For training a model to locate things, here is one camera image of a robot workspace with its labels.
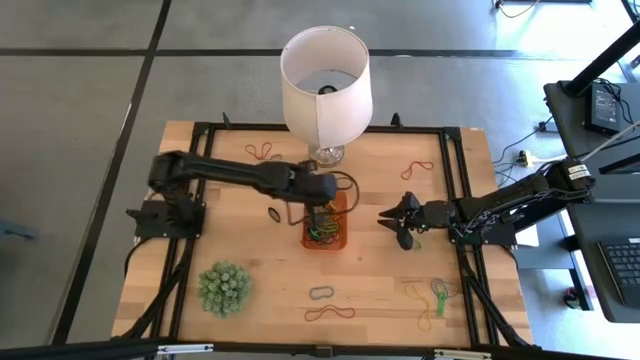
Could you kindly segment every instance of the orange basket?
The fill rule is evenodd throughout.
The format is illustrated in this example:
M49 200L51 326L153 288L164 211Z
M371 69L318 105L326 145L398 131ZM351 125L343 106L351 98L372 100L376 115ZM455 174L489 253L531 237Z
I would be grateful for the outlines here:
M338 191L336 194L335 200L333 200L333 205L336 208L336 212L344 211L347 209L347 193L344 191ZM307 209L304 210L304 215L308 215ZM335 239L330 243L320 243L315 241L309 236L307 232L307 228L309 227L309 221L306 220L302 227L302 246L309 250L340 250L347 245L347 214L338 215L340 218L338 219L338 226L340 229L338 230L338 234Z

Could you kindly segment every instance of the gray floor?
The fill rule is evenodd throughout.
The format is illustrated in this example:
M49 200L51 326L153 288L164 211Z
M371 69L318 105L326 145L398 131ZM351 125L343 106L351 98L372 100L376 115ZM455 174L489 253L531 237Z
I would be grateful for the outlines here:
M0 5L0 47L144 48L160 4L7 0ZM625 16L619 2L605 0L593 7L542 4L514 20L492 12L489 0L185 0L174 2L160 47L281 47L299 30L330 24L353 27L371 48L508 49L562 57L372 59L373 123L386 124L399 112L406 124L482 127L497 158L504 146L548 118L542 85L575 76L629 26ZM141 62L137 57L0 57L0 218L40 233L33 242L0 241L2 348L46 341ZM624 79L617 67L606 77ZM279 81L275 57L155 60L72 341L110 334L134 225L124 209L140 204L164 123L218 121L222 111L235 122L281 122ZM525 148L540 158L563 152L556 135L539 134L509 154ZM524 175L514 170L514 176ZM640 327L608 324L598 311L559 304L559 293L570 284L568 273L522 272L521 283L538 344L633 356L625 338L615 334L637 333ZM608 331L593 341L603 326Z

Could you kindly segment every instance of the succulent plant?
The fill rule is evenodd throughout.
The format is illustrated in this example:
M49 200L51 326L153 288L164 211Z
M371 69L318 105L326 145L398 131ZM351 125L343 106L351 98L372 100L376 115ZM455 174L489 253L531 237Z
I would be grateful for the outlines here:
M200 274L202 309L223 319L242 310L250 290L251 277L239 265L221 261Z

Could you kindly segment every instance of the wooden table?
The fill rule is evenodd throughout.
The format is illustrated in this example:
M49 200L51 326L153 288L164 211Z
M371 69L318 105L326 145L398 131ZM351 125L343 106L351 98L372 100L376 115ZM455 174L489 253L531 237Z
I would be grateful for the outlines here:
M160 151L187 151L192 122L169 122ZM472 192L481 196L496 189L485 134L480 129L461 129ZM245 145L258 149L273 144L271 154L284 161L306 158L307 146L286 131L216 131L213 157L256 163ZM453 168L457 168L453 143ZM412 161L431 161L431 171L415 167L410 180L400 174ZM202 237L197 240L191 265L179 339L189 341L334 344L384 346L469 346L462 295L449 299L444 316L436 316L436 299L429 288L433 278L460 286L454 247L447 232L432 230L414 238L420 250L400 249L395 234L377 224L378 213L395 206L405 191L421 202L446 199L438 137L424 134L365 133L347 145L337 170L351 174L361 188L358 207L348 217L348 244L335 253L310 251L300 244L301 225L275 223L267 214L272 206L285 216L281 201L251 188L207 182L208 205ZM456 193L462 194L456 177ZM293 218L302 215L293 206ZM153 239L134 254L124 283L113 335L128 330L158 290L167 250L166 239ZM513 259L500 247L483 248L492 298L519 335L531 341L531 332ZM253 277L253 291L244 310L228 319L202 311L198 275L217 261L244 266ZM417 287L430 303L432 328L422 331L418 318L425 310L421 301L407 297L407 284ZM309 290L330 285L331 299L313 301ZM343 319L332 313L306 322L307 310L327 304L352 307L356 315ZM167 334L173 298L165 308L162 334ZM480 337L487 342L482 306L476 299Z

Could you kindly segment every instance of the glass lamp base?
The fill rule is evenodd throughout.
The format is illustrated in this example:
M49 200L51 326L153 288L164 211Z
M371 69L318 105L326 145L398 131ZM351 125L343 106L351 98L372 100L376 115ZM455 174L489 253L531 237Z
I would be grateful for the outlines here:
M309 158L318 162L320 167L336 166L344 157L344 146L320 148L309 145Z

